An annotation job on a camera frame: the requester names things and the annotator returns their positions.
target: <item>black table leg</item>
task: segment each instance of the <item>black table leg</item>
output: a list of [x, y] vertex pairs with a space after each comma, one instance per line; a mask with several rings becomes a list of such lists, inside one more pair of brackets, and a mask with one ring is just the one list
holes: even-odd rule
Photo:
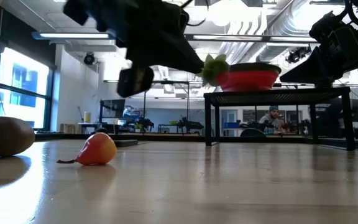
[[212, 146], [211, 138], [211, 98], [206, 96], [205, 104], [205, 145]]
[[316, 105], [310, 105], [310, 121], [311, 121], [311, 132], [313, 133], [313, 143], [318, 143], [318, 130], [317, 130], [317, 119], [316, 119]]
[[353, 120], [351, 98], [349, 93], [342, 94], [343, 121], [345, 124], [345, 137], [348, 151], [356, 149], [356, 141], [354, 140]]
[[221, 123], [220, 123], [220, 111], [219, 107], [215, 106], [215, 141], [219, 142], [221, 137]]

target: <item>security camera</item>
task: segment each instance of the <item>security camera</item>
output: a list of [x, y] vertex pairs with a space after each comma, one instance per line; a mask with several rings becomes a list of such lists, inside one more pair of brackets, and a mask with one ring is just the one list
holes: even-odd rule
[[96, 64], [96, 62], [97, 62], [97, 60], [94, 57], [94, 52], [86, 53], [85, 58], [84, 58], [85, 65], [94, 65], [94, 64]]

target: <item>brown kiwi fruit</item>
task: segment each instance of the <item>brown kiwi fruit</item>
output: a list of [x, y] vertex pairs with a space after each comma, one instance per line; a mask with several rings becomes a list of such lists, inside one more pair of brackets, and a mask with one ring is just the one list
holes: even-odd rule
[[34, 130], [25, 121], [0, 117], [0, 156], [24, 152], [35, 141]]

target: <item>window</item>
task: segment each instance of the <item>window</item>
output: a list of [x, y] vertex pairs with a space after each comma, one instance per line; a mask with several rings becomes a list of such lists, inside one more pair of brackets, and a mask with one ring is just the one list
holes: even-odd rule
[[49, 68], [12, 49], [5, 48], [1, 54], [0, 83], [47, 94]]
[[45, 99], [0, 89], [0, 116], [19, 118], [33, 128], [44, 127]]

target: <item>red bowl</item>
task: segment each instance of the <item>red bowl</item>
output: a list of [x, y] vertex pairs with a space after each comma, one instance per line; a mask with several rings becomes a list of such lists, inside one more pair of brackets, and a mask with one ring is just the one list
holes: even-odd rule
[[227, 76], [219, 75], [218, 83], [223, 91], [271, 90], [280, 73], [281, 68], [275, 65], [241, 63], [231, 65]]

